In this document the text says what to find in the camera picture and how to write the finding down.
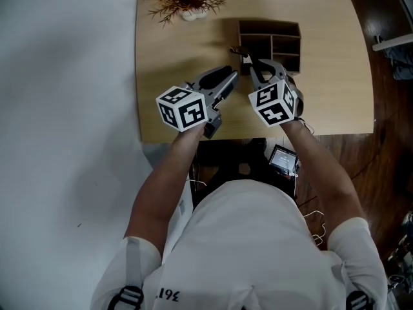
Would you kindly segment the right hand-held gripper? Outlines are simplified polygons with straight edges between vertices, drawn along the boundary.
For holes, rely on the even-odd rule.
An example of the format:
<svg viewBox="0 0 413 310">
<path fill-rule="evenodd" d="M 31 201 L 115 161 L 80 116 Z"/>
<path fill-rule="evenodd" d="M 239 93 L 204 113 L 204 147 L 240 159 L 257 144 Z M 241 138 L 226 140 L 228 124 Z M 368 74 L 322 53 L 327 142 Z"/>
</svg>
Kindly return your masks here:
<svg viewBox="0 0 413 310">
<path fill-rule="evenodd" d="M 254 91 L 248 95 L 254 112 L 267 127 L 298 120 L 304 109 L 303 94 L 284 66 L 271 59 L 250 58 L 250 77 Z M 275 79 L 264 78 L 262 71 Z"/>
</svg>

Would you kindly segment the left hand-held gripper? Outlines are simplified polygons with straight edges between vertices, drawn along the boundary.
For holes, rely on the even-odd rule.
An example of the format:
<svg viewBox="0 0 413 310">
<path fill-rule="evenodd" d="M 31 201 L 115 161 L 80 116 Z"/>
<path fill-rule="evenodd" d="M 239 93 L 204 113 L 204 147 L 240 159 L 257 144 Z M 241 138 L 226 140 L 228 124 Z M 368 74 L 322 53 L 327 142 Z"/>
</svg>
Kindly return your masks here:
<svg viewBox="0 0 413 310">
<path fill-rule="evenodd" d="M 156 98 L 163 123 L 180 132 L 204 124 L 204 137 L 211 139 L 222 125 L 217 106 L 234 90 L 238 71 L 231 66 L 217 67 L 193 83 L 173 86 Z"/>
</svg>

